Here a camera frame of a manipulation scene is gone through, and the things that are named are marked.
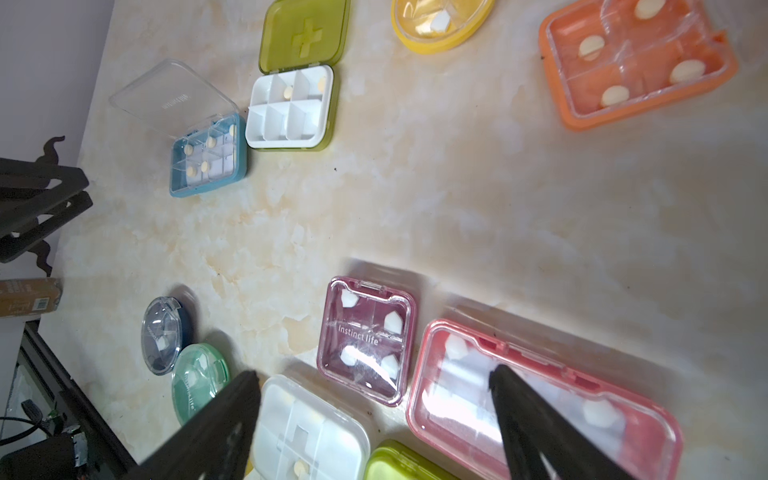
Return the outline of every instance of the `clear plastic lid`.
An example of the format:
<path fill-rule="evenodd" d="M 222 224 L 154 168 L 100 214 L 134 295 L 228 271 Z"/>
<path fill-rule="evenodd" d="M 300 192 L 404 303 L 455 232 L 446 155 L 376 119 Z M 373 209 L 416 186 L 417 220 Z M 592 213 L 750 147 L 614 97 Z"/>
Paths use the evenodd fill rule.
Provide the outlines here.
<path fill-rule="evenodd" d="M 178 60 L 163 60 L 109 99 L 171 138 L 208 128 L 237 112 L 237 105 Z"/>
<path fill-rule="evenodd" d="M 230 370 L 218 350 L 207 343 L 194 343 L 182 350 L 170 381 L 179 423 L 187 423 L 229 382 Z"/>
<path fill-rule="evenodd" d="M 141 322 L 141 355 L 155 375 L 173 369 L 183 348 L 181 305 L 171 296 L 152 300 Z"/>
<path fill-rule="evenodd" d="M 638 480 L 674 478 L 674 417 L 650 400 L 449 320 L 424 335 L 406 416 L 411 430 L 483 478 L 509 478 L 488 376 L 506 364 Z"/>
<path fill-rule="evenodd" d="M 328 284 L 317 368 L 387 406 L 408 385 L 416 301 L 408 293 L 338 276 Z"/>
<path fill-rule="evenodd" d="M 253 434 L 263 480 L 356 480 L 371 446 L 362 426 L 285 376 L 264 383 Z"/>

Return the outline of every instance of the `pill organizer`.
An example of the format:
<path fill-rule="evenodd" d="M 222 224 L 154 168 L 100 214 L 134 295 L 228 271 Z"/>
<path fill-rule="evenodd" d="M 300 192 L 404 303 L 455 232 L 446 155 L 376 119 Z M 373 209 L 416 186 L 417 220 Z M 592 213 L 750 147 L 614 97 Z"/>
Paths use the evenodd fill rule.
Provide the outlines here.
<path fill-rule="evenodd" d="M 438 53 L 471 37 L 493 4 L 494 0 L 392 0 L 392 28 L 416 53 Z"/>
<path fill-rule="evenodd" d="M 395 440 L 385 440 L 371 454 L 365 480 L 458 480 Z"/>
<path fill-rule="evenodd" d="M 650 400 L 450 320 L 427 326 L 406 418 L 413 433 L 483 478 L 509 479 L 488 376 L 505 364 L 638 480 L 671 480 L 680 426 Z"/>
<path fill-rule="evenodd" d="M 651 18 L 639 19 L 643 0 L 580 0 L 547 17 L 539 46 L 547 80 L 563 122 L 585 130 L 711 91 L 738 70 L 729 38 L 715 30 L 699 0 L 666 0 Z M 579 55 L 597 35 L 605 45 Z M 673 83 L 683 61 L 703 63 L 703 75 Z M 603 93 L 623 86 L 629 99 L 604 107 Z"/>
<path fill-rule="evenodd" d="M 162 61 L 110 103 L 174 140 L 171 196 L 201 194 L 245 176 L 245 121 L 237 105 L 184 63 Z"/>
<path fill-rule="evenodd" d="M 253 465 L 263 480 L 357 480 L 370 456 L 363 427 L 285 376 L 261 390 Z"/>
<path fill-rule="evenodd" d="M 387 286 L 338 276 L 330 281 L 317 350 L 326 377 L 387 406 L 402 400 L 416 301 Z"/>
<path fill-rule="evenodd" d="M 246 139 L 259 150 L 322 150 L 333 136 L 350 0 L 277 0 L 266 11 Z"/>

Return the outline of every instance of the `green lid with cross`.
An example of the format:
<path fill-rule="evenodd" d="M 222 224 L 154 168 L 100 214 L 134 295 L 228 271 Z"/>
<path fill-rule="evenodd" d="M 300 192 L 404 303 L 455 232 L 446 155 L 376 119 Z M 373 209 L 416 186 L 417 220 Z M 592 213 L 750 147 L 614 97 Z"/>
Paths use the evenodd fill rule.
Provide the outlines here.
<path fill-rule="evenodd" d="M 333 65 L 344 51 L 351 0 L 276 0 L 266 11 L 259 70 Z"/>

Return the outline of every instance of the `barcode label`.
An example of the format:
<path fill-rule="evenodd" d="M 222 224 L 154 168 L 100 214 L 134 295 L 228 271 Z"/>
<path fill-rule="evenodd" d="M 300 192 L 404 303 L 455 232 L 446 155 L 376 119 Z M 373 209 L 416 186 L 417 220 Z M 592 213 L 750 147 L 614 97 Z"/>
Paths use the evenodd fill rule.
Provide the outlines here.
<path fill-rule="evenodd" d="M 48 308 L 48 301 L 49 300 L 50 300 L 50 298 L 48 298 L 48 297 L 35 299 L 35 305 L 32 307 L 32 311 L 34 312 L 36 310 L 45 310 L 45 309 L 47 309 Z"/>

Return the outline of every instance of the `marble countertop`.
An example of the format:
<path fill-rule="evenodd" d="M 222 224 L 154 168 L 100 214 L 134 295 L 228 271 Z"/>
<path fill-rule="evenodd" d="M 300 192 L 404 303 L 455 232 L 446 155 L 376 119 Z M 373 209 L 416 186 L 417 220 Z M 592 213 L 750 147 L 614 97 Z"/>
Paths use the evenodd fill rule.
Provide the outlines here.
<path fill-rule="evenodd" d="M 537 45 L 567 2 L 498 1 L 463 45 L 421 56 L 389 2 L 354 1 L 333 141 L 250 151 L 247 177 L 168 194 L 169 142 L 108 97 L 176 58 L 247 108 L 267 0 L 117 0 L 79 159 L 94 206 L 64 228 L 41 334 L 141 461 L 178 429 L 170 376 L 141 359 L 156 296 L 194 302 L 235 371 L 291 372 L 471 478 L 386 409 L 314 369 L 326 285 L 407 286 L 438 316 L 653 399 L 680 421 L 678 478 L 768 468 L 768 69 L 591 131 L 558 119 Z"/>

